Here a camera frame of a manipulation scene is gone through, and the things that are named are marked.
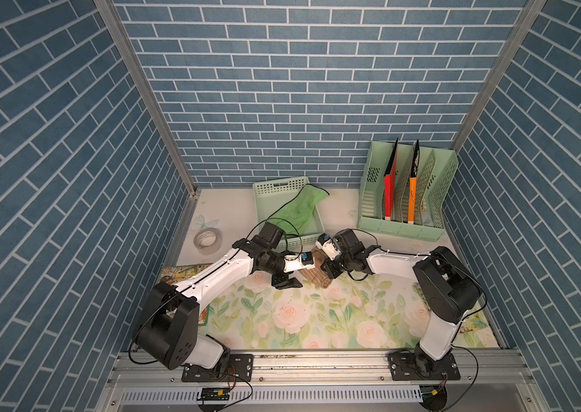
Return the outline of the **green and grey dishcloth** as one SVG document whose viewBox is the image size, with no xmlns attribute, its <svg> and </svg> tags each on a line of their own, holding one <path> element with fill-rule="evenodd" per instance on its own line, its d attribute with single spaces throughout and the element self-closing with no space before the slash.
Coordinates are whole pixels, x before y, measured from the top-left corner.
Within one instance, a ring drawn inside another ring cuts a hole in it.
<svg viewBox="0 0 581 412">
<path fill-rule="evenodd" d="M 315 185 L 304 185 L 289 202 L 275 211 L 268 219 L 287 235 L 305 235 L 314 221 L 317 205 L 329 197 L 329 192 Z"/>
</svg>

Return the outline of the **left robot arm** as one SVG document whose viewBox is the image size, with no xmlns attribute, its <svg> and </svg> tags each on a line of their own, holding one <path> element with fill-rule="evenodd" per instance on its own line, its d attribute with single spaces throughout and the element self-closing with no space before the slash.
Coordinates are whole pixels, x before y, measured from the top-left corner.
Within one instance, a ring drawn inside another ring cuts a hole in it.
<svg viewBox="0 0 581 412">
<path fill-rule="evenodd" d="M 169 370 L 190 365 L 215 374 L 230 370 L 230 349 L 199 335 L 199 315 L 232 284 L 263 271 L 278 290 L 300 288 L 291 274 L 313 269 L 312 252 L 277 252 L 284 231 L 265 222 L 251 240 L 237 240 L 223 259 L 199 274 L 174 284 L 160 282 L 149 292 L 134 326 L 131 345 L 137 345 Z"/>
</svg>

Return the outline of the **orange folder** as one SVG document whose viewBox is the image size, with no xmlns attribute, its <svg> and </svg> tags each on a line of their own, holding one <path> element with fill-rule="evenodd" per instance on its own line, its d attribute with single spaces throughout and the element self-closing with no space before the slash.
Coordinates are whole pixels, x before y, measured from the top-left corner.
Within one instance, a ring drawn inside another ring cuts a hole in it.
<svg viewBox="0 0 581 412">
<path fill-rule="evenodd" d="M 407 214 L 407 222 L 409 224 L 413 224 L 415 222 L 419 161 L 420 161 L 420 142 L 416 141 L 415 144 L 413 145 L 412 164 L 409 178 L 409 197 L 408 197 L 409 204 Z"/>
</svg>

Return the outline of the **brown striped dishcloth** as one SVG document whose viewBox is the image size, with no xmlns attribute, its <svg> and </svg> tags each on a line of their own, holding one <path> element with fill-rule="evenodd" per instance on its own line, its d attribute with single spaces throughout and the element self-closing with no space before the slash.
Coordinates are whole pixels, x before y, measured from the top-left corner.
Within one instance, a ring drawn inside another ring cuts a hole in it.
<svg viewBox="0 0 581 412">
<path fill-rule="evenodd" d="M 312 250 L 313 259 L 314 259 L 314 268 L 312 269 L 302 269 L 300 273 L 309 280 L 312 285 L 316 286 L 316 288 L 328 288 L 333 279 L 328 276 L 326 271 L 324 271 L 321 266 L 324 262 L 328 261 L 328 256 L 323 252 L 323 250 L 315 247 Z"/>
</svg>

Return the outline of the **red folder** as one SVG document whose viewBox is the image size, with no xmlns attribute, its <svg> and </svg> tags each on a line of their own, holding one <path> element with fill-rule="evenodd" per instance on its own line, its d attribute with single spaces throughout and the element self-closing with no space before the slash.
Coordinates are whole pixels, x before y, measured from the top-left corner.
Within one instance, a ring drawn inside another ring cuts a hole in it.
<svg viewBox="0 0 581 412">
<path fill-rule="evenodd" d="M 392 152 L 388 159 L 384 174 L 384 219 L 391 221 L 393 218 L 394 189 L 397 169 L 397 147 L 399 140 L 393 144 Z"/>
</svg>

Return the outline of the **roll of clear tape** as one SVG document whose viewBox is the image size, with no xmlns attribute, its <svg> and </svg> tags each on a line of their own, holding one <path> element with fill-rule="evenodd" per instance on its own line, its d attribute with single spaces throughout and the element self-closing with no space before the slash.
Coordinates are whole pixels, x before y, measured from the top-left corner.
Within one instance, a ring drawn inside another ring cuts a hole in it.
<svg viewBox="0 0 581 412">
<path fill-rule="evenodd" d="M 192 243 L 199 254 L 208 256 L 221 249 L 223 238 L 218 229 L 203 228 L 196 233 Z"/>
</svg>

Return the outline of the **green file organizer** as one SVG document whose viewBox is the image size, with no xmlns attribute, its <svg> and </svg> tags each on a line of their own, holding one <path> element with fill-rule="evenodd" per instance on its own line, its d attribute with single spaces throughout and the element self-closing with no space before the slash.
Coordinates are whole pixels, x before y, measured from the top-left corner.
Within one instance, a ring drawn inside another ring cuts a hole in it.
<svg viewBox="0 0 581 412">
<path fill-rule="evenodd" d="M 384 219 L 384 174 L 394 142 L 372 142 L 359 187 L 357 227 L 415 240 L 437 241 L 445 232 L 443 202 L 458 168 L 455 151 L 420 144 L 415 222 L 407 222 L 413 145 L 397 147 L 393 218 Z"/>
</svg>

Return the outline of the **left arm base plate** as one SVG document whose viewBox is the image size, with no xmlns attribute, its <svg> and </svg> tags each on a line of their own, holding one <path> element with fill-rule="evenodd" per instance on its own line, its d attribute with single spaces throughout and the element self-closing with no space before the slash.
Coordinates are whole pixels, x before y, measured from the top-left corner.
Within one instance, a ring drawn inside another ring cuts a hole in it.
<svg viewBox="0 0 581 412">
<path fill-rule="evenodd" d="M 231 382 L 243 380 L 250 382 L 254 369 L 254 356 L 252 354 L 226 353 L 210 369 L 187 365 L 184 367 L 181 381 L 184 383 L 211 383 Z"/>
</svg>

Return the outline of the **floral table mat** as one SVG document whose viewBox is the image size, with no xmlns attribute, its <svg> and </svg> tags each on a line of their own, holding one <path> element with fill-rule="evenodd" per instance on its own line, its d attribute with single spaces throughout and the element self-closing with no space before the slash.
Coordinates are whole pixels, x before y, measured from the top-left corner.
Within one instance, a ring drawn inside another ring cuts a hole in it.
<svg viewBox="0 0 581 412">
<path fill-rule="evenodd" d="M 200 333 L 232 350 L 413 348 L 431 311 L 417 283 L 397 276 L 340 276 L 327 288 L 276 290 L 255 272 L 207 308 Z"/>
</svg>

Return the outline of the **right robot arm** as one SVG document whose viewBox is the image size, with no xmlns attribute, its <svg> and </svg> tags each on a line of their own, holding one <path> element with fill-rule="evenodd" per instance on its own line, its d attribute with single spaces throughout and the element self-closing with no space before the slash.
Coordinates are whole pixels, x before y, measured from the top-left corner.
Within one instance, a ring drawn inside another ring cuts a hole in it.
<svg viewBox="0 0 581 412">
<path fill-rule="evenodd" d="M 431 314 L 424 336 L 414 350 L 415 360 L 435 363 L 449 355 L 467 316 L 474 313 L 483 290 L 448 247 L 428 253 L 393 252 L 380 245 L 366 247 L 353 229 L 333 237 L 323 233 L 315 242 L 326 254 L 321 270 L 330 278 L 360 272 L 390 275 L 418 283 Z"/>
</svg>

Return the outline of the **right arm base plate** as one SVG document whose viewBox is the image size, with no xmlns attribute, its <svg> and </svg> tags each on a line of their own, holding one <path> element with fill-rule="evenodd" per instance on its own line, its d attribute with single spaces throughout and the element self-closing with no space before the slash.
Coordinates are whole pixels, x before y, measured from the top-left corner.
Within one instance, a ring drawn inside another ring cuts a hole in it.
<svg viewBox="0 0 581 412">
<path fill-rule="evenodd" d="M 433 360 L 427 355 L 416 356 L 409 350 L 396 350 L 388 354 L 388 367 L 393 381 L 461 379 L 460 370 L 451 352 L 441 360 Z"/>
</svg>

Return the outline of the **electronics board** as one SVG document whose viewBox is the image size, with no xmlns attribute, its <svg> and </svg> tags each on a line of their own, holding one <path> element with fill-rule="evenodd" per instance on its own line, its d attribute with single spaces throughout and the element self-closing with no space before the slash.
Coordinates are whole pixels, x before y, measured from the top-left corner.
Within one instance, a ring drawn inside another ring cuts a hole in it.
<svg viewBox="0 0 581 412">
<path fill-rule="evenodd" d="M 443 411 L 448 403 L 448 392 L 445 387 L 420 386 L 422 397 L 420 406 L 425 410 L 438 412 Z"/>
<path fill-rule="evenodd" d="M 231 390 L 226 387 L 202 388 L 197 401 L 199 403 L 228 403 Z"/>
</svg>

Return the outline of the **left picture book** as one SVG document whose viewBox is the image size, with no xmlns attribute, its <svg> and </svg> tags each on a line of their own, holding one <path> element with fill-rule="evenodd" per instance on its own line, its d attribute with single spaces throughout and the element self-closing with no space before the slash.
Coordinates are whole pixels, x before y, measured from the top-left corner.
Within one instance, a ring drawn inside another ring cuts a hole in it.
<svg viewBox="0 0 581 412">
<path fill-rule="evenodd" d="M 174 284 L 185 281 L 203 271 L 208 264 L 194 264 L 183 266 L 166 266 L 161 269 L 159 281 L 166 284 Z"/>
</svg>

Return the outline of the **green plastic basket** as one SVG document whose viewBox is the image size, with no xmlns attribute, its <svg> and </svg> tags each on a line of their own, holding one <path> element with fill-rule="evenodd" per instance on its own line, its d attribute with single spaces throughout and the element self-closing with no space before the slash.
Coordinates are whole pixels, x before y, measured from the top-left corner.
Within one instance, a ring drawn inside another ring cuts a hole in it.
<svg viewBox="0 0 581 412">
<path fill-rule="evenodd" d="M 254 183 L 254 205 L 257 220 L 267 221 L 275 211 L 295 197 L 304 185 L 312 185 L 306 176 Z M 314 248 L 317 238 L 323 233 L 324 227 L 317 206 L 314 211 L 314 221 L 310 223 L 309 231 L 302 236 L 285 234 L 277 250 L 280 252 L 286 249 L 310 252 Z"/>
</svg>

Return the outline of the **left electronics board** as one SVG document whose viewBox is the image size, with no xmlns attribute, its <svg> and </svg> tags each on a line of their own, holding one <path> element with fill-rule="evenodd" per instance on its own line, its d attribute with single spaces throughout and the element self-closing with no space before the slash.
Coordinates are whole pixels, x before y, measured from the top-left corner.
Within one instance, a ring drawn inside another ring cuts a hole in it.
<svg viewBox="0 0 581 412">
<path fill-rule="evenodd" d="M 231 390 L 226 387 L 202 388 L 197 401 L 199 403 L 228 403 Z"/>
</svg>

